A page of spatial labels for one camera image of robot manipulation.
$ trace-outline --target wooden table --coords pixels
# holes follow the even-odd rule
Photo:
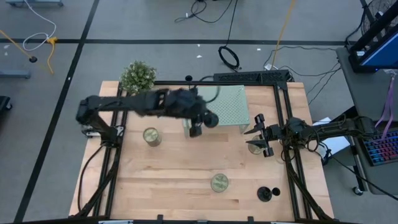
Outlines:
[[[293,115],[311,124],[303,83],[288,83],[288,86]],[[118,82],[103,82],[99,95],[115,96],[117,87]],[[273,87],[245,86],[245,89],[252,118],[249,128],[254,126],[253,117],[259,113],[264,114],[266,125],[277,124]],[[286,118],[282,92],[280,100]],[[108,123],[111,115],[111,112],[101,112],[101,117]],[[161,133],[162,143],[158,147],[149,147],[143,140],[142,132],[148,127]],[[275,152],[272,157],[251,154],[245,141],[253,136],[240,134],[237,127],[215,127],[204,128],[198,138],[186,139],[180,119],[140,118],[130,112],[111,218],[155,220],[158,214],[163,214],[165,220],[244,221],[253,216],[255,221],[293,221],[286,168],[280,158],[282,146],[277,141],[270,142]],[[99,144],[99,138],[88,140],[82,166]],[[90,162],[85,172],[83,205],[98,186],[103,155],[104,150]],[[301,155],[307,189],[332,217],[320,158],[307,150],[301,150]],[[211,178],[218,173],[229,179],[229,187],[222,193],[212,191],[210,186]],[[262,202],[256,195],[262,186],[278,187],[281,194],[273,196],[269,202]],[[77,213],[77,188],[78,185],[71,215]],[[305,217],[301,193],[297,188],[296,191],[300,216]],[[104,211],[104,201],[100,214]]]

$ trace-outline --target green plant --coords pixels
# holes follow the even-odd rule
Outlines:
[[[155,68],[145,62],[135,61],[124,69],[120,78],[121,87],[132,94],[150,90],[154,86],[155,74]]]

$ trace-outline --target keyboard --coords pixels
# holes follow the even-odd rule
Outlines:
[[[261,83],[289,82],[291,76],[288,70],[271,70],[257,72],[216,73],[214,81],[220,82],[253,82]]]
[[[382,141],[381,136],[382,133],[375,135],[372,140],[363,141],[372,166],[398,161],[398,128],[391,128]]]

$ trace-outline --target white cable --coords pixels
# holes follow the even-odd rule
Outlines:
[[[48,20],[48,19],[42,17],[42,16],[39,15],[37,12],[35,12],[35,11],[32,9],[32,7],[29,5],[29,3],[27,2],[27,0],[24,0],[24,1],[25,1],[25,3],[27,4],[27,7],[29,7],[29,9],[30,9],[34,14],[36,14],[37,16],[39,16],[40,18],[42,18],[43,20],[45,20],[45,21],[47,21],[47,22],[49,22],[49,23],[51,23],[51,24],[54,25],[54,31],[51,33],[51,35],[48,35],[48,34],[46,34],[45,32],[39,32],[39,33],[36,33],[36,34],[33,34],[33,35],[27,37],[27,38],[24,40],[24,42],[22,43],[23,48],[24,48],[26,51],[33,51],[33,50],[36,50],[36,49],[38,49],[39,47],[41,47],[49,38],[51,38],[51,37],[54,35],[55,30],[57,29],[57,25],[56,25],[55,23],[53,23],[52,21],[50,21],[50,20]],[[34,47],[33,49],[27,49],[26,46],[25,46],[26,42],[27,42],[29,39],[31,39],[31,38],[33,38],[33,37],[35,37],[35,36],[37,36],[37,35],[45,35],[45,40],[44,40],[41,44],[39,44],[38,46]]]

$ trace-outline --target gray floor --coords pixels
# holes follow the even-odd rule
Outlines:
[[[92,2],[69,0],[64,1],[63,8],[47,5],[35,9],[57,23],[58,38],[79,39]],[[216,24],[204,24],[196,19],[174,23],[175,18],[189,11],[192,2],[100,0],[88,38],[225,39],[231,10]],[[208,1],[208,10],[202,16],[215,18],[227,3],[227,0]],[[289,3],[289,0],[240,1],[231,38],[276,40]],[[0,1],[0,15],[9,19],[0,20],[0,27],[13,38],[52,29],[28,9],[9,7],[4,0]],[[359,0],[297,1],[284,40],[342,41],[358,25],[360,15]],[[77,47],[77,44],[57,44],[52,59],[55,75],[50,75],[37,64],[29,63],[14,46],[4,49],[5,45],[8,44],[0,44],[0,67],[30,69],[32,78],[0,79],[0,95],[10,96],[14,103],[14,109],[0,129],[0,223],[14,219]],[[182,80],[185,75],[199,79],[230,72],[218,58],[218,47],[218,44],[86,44],[24,220],[68,215],[86,141],[74,120],[81,99],[97,94],[103,80],[118,80],[123,67],[134,60],[156,67],[158,80]],[[262,64],[275,46],[230,45],[230,48],[239,55],[242,71],[251,71],[262,70]],[[49,52],[50,46],[45,45],[32,54],[45,64]],[[288,65],[302,74],[317,74],[329,70],[336,62],[335,53],[329,50],[283,49],[278,53],[276,66]],[[295,79],[304,82],[307,91],[319,81],[318,77],[295,76]],[[311,92],[308,100],[319,89],[320,86]],[[313,120],[334,118],[352,105],[344,76],[338,72],[310,105],[310,111]],[[393,223],[398,218],[395,201],[367,192],[362,197],[353,195],[354,177],[339,165],[327,165],[325,176],[337,218],[362,223]]]

